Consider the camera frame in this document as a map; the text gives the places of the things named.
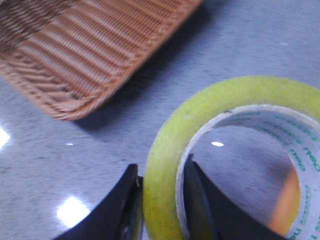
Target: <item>gray table surface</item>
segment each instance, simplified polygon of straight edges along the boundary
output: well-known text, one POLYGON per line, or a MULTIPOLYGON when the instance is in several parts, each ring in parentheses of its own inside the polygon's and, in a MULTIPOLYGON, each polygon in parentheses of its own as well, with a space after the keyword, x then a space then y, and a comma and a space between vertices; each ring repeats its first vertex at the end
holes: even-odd
MULTIPOLYGON (((49 240, 67 230, 57 217, 66 199, 92 210, 128 164, 143 175, 170 114, 197 91, 243 75, 320 88, 320 2, 206 0, 111 102, 74 122, 47 116, 1 79, 0 128, 10 139, 0 149, 0 239, 49 240)), ((212 179, 267 223, 290 168, 286 154, 248 129, 221 128, 210 138, 224 143, 214 148, 212 179)))

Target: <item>packing tape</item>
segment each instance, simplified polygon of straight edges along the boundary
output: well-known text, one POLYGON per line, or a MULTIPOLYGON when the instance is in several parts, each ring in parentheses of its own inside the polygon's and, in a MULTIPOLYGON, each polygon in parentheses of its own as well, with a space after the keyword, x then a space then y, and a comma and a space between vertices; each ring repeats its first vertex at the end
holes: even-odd
POLYGON ((319 89, 275 76, 229 79, 188 99, 162 126, 148 156, 143 207, 150 238, 188 238, 182 191, 187 156, 208 131, 243 126, 279 141, 297 172, 300 206, 286 237, 320 239, 319 103, 319 89))

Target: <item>wicker basket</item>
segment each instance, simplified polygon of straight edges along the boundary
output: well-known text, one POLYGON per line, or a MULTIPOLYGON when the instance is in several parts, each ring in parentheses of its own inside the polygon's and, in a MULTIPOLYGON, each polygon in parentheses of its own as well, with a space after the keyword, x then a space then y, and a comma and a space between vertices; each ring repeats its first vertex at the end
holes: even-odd
POLYGON ((5 0, 0 74, 47 114, 83 118, 108 101, 201 2, 5 0))

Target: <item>yellow tape roll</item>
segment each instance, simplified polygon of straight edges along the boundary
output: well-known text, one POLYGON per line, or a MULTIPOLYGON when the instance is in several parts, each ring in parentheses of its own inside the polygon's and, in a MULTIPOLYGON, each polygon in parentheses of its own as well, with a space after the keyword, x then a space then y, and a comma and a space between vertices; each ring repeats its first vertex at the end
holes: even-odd
POLYGON ((162 126, 148 156, 143 205, 150 238, 188 237, 181 191, 186 157, 208 130, 234 125, 267 133, 282 144, 301 189, 299 212, 287 237, 320 239, 319 103, 319 89, 275 76, 229 79, 188 99, 162 126))

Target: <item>orange object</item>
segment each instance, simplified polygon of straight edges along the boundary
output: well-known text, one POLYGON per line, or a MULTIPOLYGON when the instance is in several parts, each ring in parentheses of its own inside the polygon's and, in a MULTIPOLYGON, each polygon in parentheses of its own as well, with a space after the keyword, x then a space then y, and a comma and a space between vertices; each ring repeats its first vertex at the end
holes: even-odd
POLYGON ((0 0, 0 74, 47 114, 108 101, 202 0, 0 0))
POLYGON ((297 216, 299 205, 299 180, 295 169, 292 168, 271 215, 269 228, 284 236, 297 216))

